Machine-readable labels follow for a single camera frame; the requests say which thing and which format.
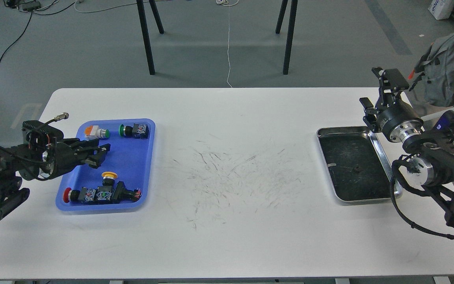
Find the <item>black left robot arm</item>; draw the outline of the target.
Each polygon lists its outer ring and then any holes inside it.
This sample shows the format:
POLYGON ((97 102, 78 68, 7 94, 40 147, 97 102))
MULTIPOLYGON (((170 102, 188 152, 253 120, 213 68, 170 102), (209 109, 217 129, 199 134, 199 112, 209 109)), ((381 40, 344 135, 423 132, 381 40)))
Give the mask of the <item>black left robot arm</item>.
POLYGON ((30 189, 23 180, 50 180, 87 164, 97 169, 105 161, 110 144, 100 140, 65 138, 51 123, 68 118, 57 115, 47 122, 24 121, 23 143, 15 147, 0 146, 0 221, 27 200, 30 189))

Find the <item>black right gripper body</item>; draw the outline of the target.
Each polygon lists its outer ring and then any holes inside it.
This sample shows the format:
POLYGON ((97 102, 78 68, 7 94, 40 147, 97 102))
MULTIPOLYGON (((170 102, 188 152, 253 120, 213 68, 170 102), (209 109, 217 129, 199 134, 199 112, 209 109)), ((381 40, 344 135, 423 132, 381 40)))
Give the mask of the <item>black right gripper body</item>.
POLYGON ((412 106, 399 99, 388 105, 371 107, 371 131, 382 133, 389 142, 405 143, 421 135, 423 121, 412 106))

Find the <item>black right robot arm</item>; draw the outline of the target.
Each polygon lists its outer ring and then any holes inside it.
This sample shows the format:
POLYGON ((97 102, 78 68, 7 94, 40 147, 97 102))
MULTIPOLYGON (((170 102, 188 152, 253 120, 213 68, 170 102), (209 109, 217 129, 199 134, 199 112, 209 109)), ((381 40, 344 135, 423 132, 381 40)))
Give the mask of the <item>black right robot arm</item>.
POLYGON ((360 98, 363 121, 389 142, 400 142, 405 151, 391 164, 391 201, 411 228, 454 240, 453 234, 435 232, 410 220, 398 208, 394 195, 399 184, 412 194, 430 196, 444 210, 446 225, 454 228, 454 111, 445 111, 432 129, 424 131, 424 121, 402 100, 409 83, 399 70, 373 67, 372 72, 380 84, 380 97, 375 105, 367 97, 360 98))

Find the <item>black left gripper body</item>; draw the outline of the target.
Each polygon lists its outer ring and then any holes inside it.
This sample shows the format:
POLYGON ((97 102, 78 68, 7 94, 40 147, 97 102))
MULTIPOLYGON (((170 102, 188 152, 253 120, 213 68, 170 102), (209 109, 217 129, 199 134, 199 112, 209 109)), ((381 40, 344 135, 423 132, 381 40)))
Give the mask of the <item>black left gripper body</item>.
POLYGON ((42 154, 42 159, 46 162, 46 165, 42 166, 42 177, 56 178, 80 165, 83 160, 78 151, 80 146, 79 139, 64 139, 56 144, 49 144, 42 154))

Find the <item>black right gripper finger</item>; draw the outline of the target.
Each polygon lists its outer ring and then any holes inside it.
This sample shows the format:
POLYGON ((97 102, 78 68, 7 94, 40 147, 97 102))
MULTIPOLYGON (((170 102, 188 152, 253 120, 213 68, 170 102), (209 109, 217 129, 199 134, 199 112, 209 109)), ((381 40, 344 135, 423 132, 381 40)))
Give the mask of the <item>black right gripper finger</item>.
POLYGON ((400 94, 409 89, 409 83, 398 69, 373 67, 372 72, 380 84, 377 104, 395 104, 400 99, 400 94))
POLYGON ((372 102, 367 97, 361 97, 359 102, 364 108, 364 117, 363 121, 366 124, 367 128, 373 133, 378 133, 380 131, 379 126, 377 125, 376 115, 379 113, 377 108, 373 106, 372 102))

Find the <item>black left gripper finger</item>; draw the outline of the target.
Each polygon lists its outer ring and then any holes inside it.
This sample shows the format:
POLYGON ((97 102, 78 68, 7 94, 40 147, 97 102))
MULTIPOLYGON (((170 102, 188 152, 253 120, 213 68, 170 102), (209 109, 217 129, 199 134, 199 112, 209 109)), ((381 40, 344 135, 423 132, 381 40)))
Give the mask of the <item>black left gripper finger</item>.
POLYGON ((106 160, 109 149, 80 149, 79 165, 87 165, 90 168, 98 169, 106 160))
POLYGON ((81 140, 75 142, 75 152, 94 152, 94 151, 106 151, 109 152, 111 144, 100 144, 98 138, 94 140, 81 140))

